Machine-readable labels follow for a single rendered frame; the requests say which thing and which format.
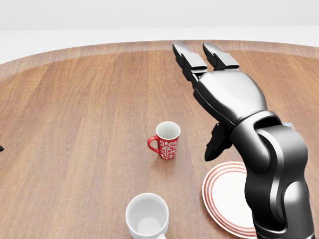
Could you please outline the white mug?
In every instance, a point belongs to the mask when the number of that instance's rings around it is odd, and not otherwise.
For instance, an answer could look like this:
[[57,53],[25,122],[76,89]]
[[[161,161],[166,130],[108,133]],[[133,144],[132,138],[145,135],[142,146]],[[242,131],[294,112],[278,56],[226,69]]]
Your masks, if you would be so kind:
[[125,218],[133,239],[166,239],[169,210],[159,195],[135,196],[127,205]]

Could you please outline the white plate with red rings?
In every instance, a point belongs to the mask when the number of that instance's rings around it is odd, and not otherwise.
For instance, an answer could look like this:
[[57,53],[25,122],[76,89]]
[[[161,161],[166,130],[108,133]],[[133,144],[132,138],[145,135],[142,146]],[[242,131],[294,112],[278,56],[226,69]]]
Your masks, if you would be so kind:
[[257,239],[244,187],[246,167],[242,162],[214,166],[202,183],[202,199],[213,220],[224,230],[243,239]]

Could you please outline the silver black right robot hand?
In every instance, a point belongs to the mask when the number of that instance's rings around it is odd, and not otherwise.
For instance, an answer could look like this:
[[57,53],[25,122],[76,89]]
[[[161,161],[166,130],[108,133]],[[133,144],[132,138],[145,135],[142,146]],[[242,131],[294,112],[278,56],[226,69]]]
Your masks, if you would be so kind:
[[204,155],[205,161],[211,161],[231,147],[231,132],[241,120],[268,108],[260,87],[229,53],[209,42],[202,48],[213,71],[208,71],[201,56],[186,44],[172,44],[175,59],[192,84],[193,96],[218,121]]

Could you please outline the red patterned mug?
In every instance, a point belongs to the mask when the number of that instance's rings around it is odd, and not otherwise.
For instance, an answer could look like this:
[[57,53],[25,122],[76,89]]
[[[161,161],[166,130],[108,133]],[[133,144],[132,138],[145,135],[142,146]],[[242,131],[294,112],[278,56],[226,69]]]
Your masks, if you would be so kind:
[[173,159],[176,155],[180,133],[178,124],[171,121],[161,122],[156,126],[156,134],[148,138],[147,145],[162,159]]

